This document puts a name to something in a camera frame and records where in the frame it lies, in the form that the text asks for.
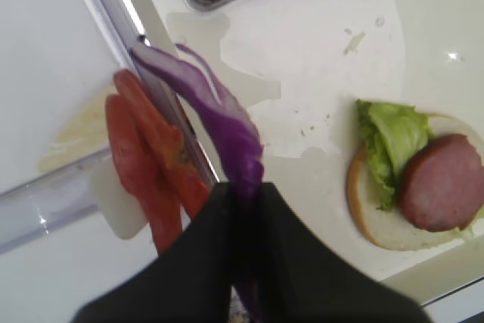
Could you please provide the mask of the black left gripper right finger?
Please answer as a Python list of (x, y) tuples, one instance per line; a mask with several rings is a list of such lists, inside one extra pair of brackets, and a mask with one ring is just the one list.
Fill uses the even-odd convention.
[(278, 189), (259, 189), (259, 301), (266, 322), (429, 322), (412, 299), (341, 259), (304, 225)]

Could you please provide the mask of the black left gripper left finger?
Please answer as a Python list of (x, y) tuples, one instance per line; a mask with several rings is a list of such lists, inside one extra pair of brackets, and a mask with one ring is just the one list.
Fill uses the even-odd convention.
[(231, 187), (220, 183), (166, 252), (73, 321), (227, 322), (230, 301)]

